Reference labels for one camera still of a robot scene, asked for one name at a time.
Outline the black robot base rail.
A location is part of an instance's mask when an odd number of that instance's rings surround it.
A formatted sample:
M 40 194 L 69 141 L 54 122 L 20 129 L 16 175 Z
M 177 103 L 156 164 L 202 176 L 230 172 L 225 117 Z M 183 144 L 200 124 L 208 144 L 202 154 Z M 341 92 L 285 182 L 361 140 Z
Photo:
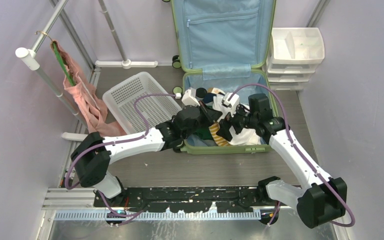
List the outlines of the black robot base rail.
M 93 191 L 110 225 L 132 221 L 258 220 L 274 224 L 283 204 L 257 186 L 130 187 L 107 198 Z

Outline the pink cloth garment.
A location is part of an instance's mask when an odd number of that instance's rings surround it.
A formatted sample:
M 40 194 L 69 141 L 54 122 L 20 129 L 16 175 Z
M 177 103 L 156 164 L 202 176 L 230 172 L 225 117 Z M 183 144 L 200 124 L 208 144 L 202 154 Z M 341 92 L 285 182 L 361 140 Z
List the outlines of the pink cloth garment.
M 108 107 L 104 101 L 96 96 L 96 87 L 89 83 L 86 75 L 78 63 L 57 43 L 57 49 L 67 63 L 66 69 L 72 75 L 76 85 L 71 86 L 66 76 L 63 87 L 77 104 L 84 117 L 90 133 L 98 132 L 102 137 L 124 136 L 127 133 L 117 121 L 107 123 Z

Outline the navy blue folded garment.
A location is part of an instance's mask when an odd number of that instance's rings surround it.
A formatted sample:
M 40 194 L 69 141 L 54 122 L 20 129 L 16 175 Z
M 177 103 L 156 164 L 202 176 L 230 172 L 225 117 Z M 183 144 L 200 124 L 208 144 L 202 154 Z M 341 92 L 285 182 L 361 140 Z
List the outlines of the navy blue folded garment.
M 204 97 L 203 97 L 203 99 L 202 99 L 202 102 L 204 103 L 204 104 L 210 104 L 210 103 L 212 103 L 213 101 L 214 101 L 214 97 L 216 97 L 217 96 L 217 94 L 215 94 L 215 93 L 207 93 Z

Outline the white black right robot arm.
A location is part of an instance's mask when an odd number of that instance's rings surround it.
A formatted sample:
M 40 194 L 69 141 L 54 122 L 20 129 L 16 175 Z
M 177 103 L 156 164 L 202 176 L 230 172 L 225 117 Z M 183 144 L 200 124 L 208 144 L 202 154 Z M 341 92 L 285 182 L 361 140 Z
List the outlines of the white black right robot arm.
M 212 108 L 222 113 L 218 136 L 229 143 L 237 143 L 245 136 L 259 136 L 282 157 L 297 178 L 298 187 L 274 176 L 260 181 L 262 188 L 257 198 L 261 204 L 268 206 L 278 201 L 293 208 L 310 229 L 328 222 L 336 224 L 336 219 L 349 211 L 345 181 L 332 178 L 311 158 L 286 119 L 274 116 L 266 94 L 250 95 L 247 104 L 241 104 L 237 94 L 217 94 Z

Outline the dark green folded garment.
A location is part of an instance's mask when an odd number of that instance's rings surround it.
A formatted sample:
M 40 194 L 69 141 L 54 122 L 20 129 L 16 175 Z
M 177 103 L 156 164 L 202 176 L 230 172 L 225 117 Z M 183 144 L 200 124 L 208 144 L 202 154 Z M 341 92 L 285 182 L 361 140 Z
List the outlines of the dark green folded garment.
M 196 135 L 199 139 L 201 140 L 213 140 L 213 136 L 210 132 L 210 129 L 207 127 L 207 128 L 199 128 L 197 129 L 193 135 Z

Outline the white perforated plastic basket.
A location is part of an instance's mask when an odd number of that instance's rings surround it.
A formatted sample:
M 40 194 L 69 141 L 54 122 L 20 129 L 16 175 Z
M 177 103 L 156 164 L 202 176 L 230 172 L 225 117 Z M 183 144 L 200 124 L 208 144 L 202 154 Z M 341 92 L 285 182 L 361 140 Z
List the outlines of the white perforated plastic basket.
M 134 134 L 146 130 L 137 111 L 152 128 L 170 120 L 182 109 L 172 97 L 156 95 L 166 93 L 148 72 L 142 71 L 110 88 L 102 100 L 123 130 Z

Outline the black round jar lid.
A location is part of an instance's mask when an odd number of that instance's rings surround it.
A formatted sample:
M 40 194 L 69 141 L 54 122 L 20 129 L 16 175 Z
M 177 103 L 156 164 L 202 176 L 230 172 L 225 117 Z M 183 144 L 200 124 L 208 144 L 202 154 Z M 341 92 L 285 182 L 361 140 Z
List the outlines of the black round jar lid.
M 207 94 L 208 94 L 207 89 L 205 89 L 203 87 L 197 88 L 195 91 L 195 97 L 197 99 L 204 99 Z

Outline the green ribbed hard-shell suitcase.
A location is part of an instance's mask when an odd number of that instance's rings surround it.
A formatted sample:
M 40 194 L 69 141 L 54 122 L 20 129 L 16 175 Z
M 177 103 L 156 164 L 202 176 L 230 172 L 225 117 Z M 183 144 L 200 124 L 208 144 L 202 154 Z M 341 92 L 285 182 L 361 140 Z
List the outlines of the green ribbed hard-shell suitcase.
M 266 94 L 262 71 L 269 51 L 274 0 L 173 0 L 172 15 L 184 75 L 182 88 L 216 87 L 248 96 Z

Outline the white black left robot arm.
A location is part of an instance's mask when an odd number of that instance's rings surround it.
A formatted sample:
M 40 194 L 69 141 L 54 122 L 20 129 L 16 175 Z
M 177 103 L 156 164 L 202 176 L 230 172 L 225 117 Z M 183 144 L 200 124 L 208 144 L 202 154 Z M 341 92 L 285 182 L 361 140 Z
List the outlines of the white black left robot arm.
M 221 111 L 200 103 L 183 107 L 172 119 L 143 132 L 113 137 L 89 133 L 70 156 L 69 171 L 76 172 L 78 182 L 64 185 L 67 189 L 94 187 L 113 206 L 121 206 L 126 193 L 121 181 L 108 171 L 111 164 L 142 153 L 178 150 L 190 135 L 210 127 L 221 116 Z

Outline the white plastic drawer organizer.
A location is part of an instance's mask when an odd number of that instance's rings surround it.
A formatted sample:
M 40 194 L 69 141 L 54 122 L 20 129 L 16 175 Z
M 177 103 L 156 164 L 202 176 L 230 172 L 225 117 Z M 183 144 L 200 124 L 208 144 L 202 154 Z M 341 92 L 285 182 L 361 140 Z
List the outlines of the white plastic drawer organizer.
M 264 70 L 273 90 L 301 91 L 325 59 L 317 27 L 274 27 Z

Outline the green clothes hanger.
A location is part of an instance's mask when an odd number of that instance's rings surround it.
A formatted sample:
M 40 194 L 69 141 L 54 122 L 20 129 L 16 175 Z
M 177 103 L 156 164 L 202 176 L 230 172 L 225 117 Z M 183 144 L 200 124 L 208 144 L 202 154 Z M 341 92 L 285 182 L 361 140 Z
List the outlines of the green clothes hanger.
M 64 75 L 65 77 L 67 78 L 69 84 L 74 87 L 76 85 L 75 81 L 73 80 L 73 77 L 72 75 L 69 73 L 69 71 L 66 69 L 66 66 L 68 65 L 63 57 L 61 56 L 60 52 L 58 51 L 58 45 L 57 45 L 57 42 L 55 40 L 52 41 L 51 43 L 51 48 L 54 52 L 54 55 L 56 57 L 56 60 L 58 61 L 62 71 L 64 72 Z

